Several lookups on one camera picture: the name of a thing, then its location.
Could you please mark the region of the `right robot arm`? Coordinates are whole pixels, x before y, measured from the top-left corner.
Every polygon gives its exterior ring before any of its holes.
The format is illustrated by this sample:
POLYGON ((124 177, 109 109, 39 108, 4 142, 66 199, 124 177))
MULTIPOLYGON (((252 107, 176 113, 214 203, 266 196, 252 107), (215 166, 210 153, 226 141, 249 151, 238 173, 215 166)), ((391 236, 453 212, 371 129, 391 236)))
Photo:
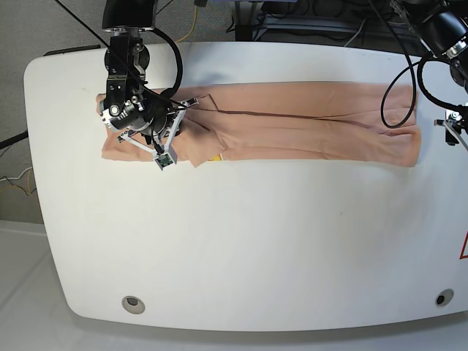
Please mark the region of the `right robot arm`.
POLYGON ((111 33, 105 54, 107 70, 105 98, 99 113, 106 127, 119 132, 120 141, 128 141, 151 154, 164 165, 176 162, 171 147, 185 111, 195 100, 173 100, 183 77, 183 61, 177 44, 155 26, 156 1, 107 1, 102 29, 111 33), (146 70, 150 53, 141 33, 150 32, 172 49, 176 76, 174 84, 160 93, 147 87, 146 70))

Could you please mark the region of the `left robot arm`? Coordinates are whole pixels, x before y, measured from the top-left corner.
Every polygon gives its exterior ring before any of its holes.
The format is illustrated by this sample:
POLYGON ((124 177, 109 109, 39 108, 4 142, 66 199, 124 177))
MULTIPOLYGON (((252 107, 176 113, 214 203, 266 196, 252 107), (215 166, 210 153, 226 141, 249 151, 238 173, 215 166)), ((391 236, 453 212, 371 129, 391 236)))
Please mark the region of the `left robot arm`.
POLYGON ((445 117, 434 121, 445 128, 445 142, 467 147, 462 134, 467 132, 467 105, 454 105, 434 97, 423 82, 423 68, 430 61, 449 66, 453 81, 467 89, 467 2, 466 1, 391 1, 393 11, 428 50, 419 63, 416 80, 421 93, 445 109, 445 117))

